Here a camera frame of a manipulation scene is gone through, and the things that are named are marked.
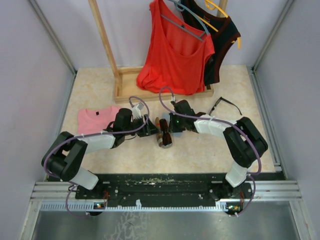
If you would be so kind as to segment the tortoiseshell brown sunglasses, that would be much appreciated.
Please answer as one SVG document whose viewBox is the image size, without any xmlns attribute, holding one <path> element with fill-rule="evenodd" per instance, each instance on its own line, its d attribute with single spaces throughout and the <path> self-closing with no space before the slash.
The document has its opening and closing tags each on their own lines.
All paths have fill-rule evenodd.
<svg viewBox="0 0 320 240">
<path fill-rule="evenodd" d="M 160 130 L 162 132 L 162 147 L 169 148 L 172 146 L 172 138 L 169 133 L 169 126 L 166 119 L 162 118 L 159 120 Z"/>
</svg>

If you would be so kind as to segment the plaid brown glasses case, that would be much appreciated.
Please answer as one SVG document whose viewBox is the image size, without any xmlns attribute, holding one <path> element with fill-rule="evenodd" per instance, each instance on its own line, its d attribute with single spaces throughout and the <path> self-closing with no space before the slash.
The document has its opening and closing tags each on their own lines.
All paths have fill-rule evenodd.
<svg viewBox="0 0 320 240">
<path fill-rule="evenodd" d="M 162 143 L 163 143 L 163 139 L 162 139 L 162 131 L 161 131 L 161 128 L 160 128 L 160 118 L 159 117 L 156 117 L 155 118 L 155 121 L 154 121 L 154 125 L 157 127 L 158 129 L 158 133 L 156 134 L 156 140 L 157 140 L 157 143 L 158 143 L 158 146 L 163 148 L 162 147 Z"/>
</svg>

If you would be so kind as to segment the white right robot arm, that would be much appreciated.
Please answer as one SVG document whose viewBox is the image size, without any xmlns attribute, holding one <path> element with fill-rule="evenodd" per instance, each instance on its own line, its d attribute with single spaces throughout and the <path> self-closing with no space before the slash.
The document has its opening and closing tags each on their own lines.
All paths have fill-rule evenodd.
<svg viewBox="0 0 320 240">
<path fill-rule="evenodd" d="M 258 162 L 258 175 L 262 169 L 261 157 L 269 146 L 254 123 L 248 117 L 236 121 L 227 121 L 210 116 L 204 112 L 195 113 L 187 100 L 171 101 L 174 111 L 170 115 L 169 129 L 173 133 L 192 131 L 208 134 L 226 141 L 233 164 L 225 175 L 223 192 L 229 198 L 235 198 L 241 192 L 241 184 L 250 175 L 254 162 Z"/>
</svg>

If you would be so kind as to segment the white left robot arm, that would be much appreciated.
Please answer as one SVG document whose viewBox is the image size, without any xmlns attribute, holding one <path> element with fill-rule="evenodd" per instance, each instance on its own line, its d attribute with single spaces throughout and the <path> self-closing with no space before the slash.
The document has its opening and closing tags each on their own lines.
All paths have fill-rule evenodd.
<svg viewBox="0 0 320 240">
<path fill-rule="evenodd" d="M 100 133 L 75 136 L 67 131 L 58 135 L 41 161 L 48 175 L 63 182 L 81 186 L 91 197 L 97 199 L 103 195 L 104 186 L 97 175 L 81 167 L 86 154 L 99 150 L 115 149 L 126 136 L 149 137 L 160 130 L 149 119 L 148 114 L 141 115 L 138 109 L 121 108 L 106 129 Z"/>
</svg>

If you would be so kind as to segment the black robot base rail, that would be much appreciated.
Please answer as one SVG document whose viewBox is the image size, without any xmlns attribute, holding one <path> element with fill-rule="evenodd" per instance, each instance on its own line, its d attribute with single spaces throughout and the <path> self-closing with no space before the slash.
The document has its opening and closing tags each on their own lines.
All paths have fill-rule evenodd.
<svg viewBox="0 0 320 240">
<path fill-rule="evenodd" d="M 237 215 L 244 209 L 244 202 L 252 200 L 255 191 L 255 183 L 243 182 L 232 187 L 221 173 L 100 174 L 92 190 L 78 183 L 70 185 L 65 201 L 68 206 L 71 196 L 76 200 L 95 200 L 92 216 L 115 208 L 217 209 Z"/>
</svg>

